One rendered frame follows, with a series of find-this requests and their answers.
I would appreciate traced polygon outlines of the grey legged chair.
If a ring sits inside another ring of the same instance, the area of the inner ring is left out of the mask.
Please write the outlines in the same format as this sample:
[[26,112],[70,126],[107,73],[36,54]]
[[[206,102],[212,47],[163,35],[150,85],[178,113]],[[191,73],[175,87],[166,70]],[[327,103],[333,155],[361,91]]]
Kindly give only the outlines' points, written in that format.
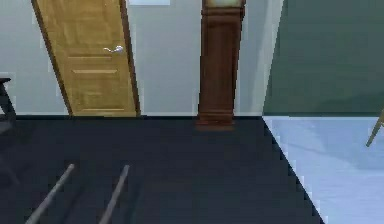
[[[43,213],[46,211],[46,209],[49,207],[49,205],[53,202],[56,194],[59,192],[59,190],[64,186],[67,179],[70,177],[72,171],[75,169],[74,164],[69,164],[64,173],[60,176],[59,180],[55,183],[55,185],[51,188],[51,190],[48,192],[48,194],[45,196],[43,201],[38,205],[38,207],[31,213],[31,215],[28,217],[28,219],[25,221],[24,224],[37,224],[43,215]],[[103,212],[103,215],[98,222],[98,224],[109,224],[110,219],[112,217],[112,214],[114,212],[114,209],[116,207],[116,204],[118,202],[119,196],[121,195],[121,192],[123,190],[125,181],[129,174],[130,166],[126,164],[122,172],[119,176],[118,183],[116,184],[114,191],[112,193],[112,196],[108,202],[107,208]]]

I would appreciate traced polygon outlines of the light wooden room door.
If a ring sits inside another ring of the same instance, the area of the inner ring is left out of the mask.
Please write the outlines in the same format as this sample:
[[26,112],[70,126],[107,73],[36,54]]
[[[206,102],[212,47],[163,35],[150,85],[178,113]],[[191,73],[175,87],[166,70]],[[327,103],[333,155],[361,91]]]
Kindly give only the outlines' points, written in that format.
[[31,0],[69,115],[140,114],[127,2]]

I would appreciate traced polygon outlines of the dark brown grandfather clock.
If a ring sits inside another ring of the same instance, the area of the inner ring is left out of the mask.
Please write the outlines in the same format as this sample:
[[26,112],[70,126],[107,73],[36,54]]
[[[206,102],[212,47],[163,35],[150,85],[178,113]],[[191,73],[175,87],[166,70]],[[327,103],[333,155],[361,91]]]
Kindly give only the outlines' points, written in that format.
[[233,126],[246,0],[202,0],[199,128]]

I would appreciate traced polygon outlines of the tan wooden furniture leg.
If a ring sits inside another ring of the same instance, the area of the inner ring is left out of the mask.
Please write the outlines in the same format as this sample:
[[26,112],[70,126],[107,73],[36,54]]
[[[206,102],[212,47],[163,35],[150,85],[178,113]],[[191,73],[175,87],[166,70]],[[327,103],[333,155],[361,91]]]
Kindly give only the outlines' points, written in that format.
[[372,129],[372,132],[371,132],[371,135],[369,136],[368,140],[367,140],[367,143],[366,143],[366,146],[369,147],[374,138],[376,137],[377,133],[379,132],[380,128],[384,126],[384,109],[381,111],[373,129]]

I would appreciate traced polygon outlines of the white framed wall picture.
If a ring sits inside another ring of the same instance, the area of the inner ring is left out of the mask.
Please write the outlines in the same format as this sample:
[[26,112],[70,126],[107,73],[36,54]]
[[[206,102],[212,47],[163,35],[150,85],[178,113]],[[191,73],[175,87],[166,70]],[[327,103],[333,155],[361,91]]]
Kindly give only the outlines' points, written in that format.
[[169,6],[171,0],[129,0],[132,6]]

